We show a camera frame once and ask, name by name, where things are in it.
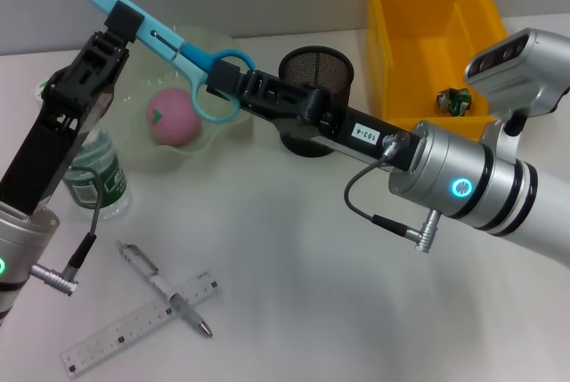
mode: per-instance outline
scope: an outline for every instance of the yellow box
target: yellow box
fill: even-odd
[[[410,130],[427,120],[477,140],[492,121],[473,89],[471,109],[454,118],[437,108],[437,93],[465,88],[471,58],[507,36],[493,0],[369,0],[366,52],[372,115]]]

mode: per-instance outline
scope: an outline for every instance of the blue scissors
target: blue scissors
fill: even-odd
[[[216,54],[206,53],[196,46],[186,42],[172,29],[133,4],[129,0],[90,0],[106,13],[110,13],[117,1],[128,5],[144,16],[141,26],[136,32],[136,38],[148,46],[165,61],[172,63],[191,84],[191,103],[199,117],[214,124],[231,121],[240,110],[240,100],[237,96],[223,93],[223,96],[233,105],[232,111],[224,117],[213,117],[207,114],[198,102],[198,89],[206,83],[208,74],[214,63],[225,57],[236,57],[246,63],[249,69],[256,65],[247,54],[240,50],[223,50]]]

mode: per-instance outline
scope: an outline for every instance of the white pen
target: white pen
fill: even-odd
[[[194,310],[194,308],[184,300],[178,293],[168,286],[164,279],[159,275],[159,268],[144,255],[144,253],[135,244],[119,244],[121,255],[130,263],[134,269],[146,279],[152,287],[168,301],[181,318],[186,320],[193,328],[201,334],[212,337],[212,330],[206,324],[204,319]]]

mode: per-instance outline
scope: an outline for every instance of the ruler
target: ruler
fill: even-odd
[[[192,306],[203,302],[218,290],[219,280],[210,270],[191,277],[174,288]],[[152,300],[61,353],[65,371],[70,379],[78,378],[174,318],[175,310],[168,303],[158,298]]]

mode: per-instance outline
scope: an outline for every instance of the translucent bowl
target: translucent bowl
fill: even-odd
[[[226,48],[237,48],[237,43],[220,33],[200,27],[178,27],[176,32],[188,42],[209,53],[217,53]],[[229,57],[228,61],[246,71],[241,60]],[[182,88],[188,92],[190,83],[171,64],[163,61],[146,46],[136,41],[130,46],[130,57],[115,86],[115,100],[102,123],[108,128],[111,139],[121,155],[132,161],[162,158],[163,151],[179,155],[197,155],[206,151],[216,137],[224,130],[250,120],[251,115],[240,110],[232,122],[214,125],[202,122],[199,135],[180,146],[169,146],[156,142],[149,131],[144,112],[154,94],[164,88]],[[201,107],[208,113],[221,116],[232,106],[229,102],[206,92],[206,86],[199,89]]]

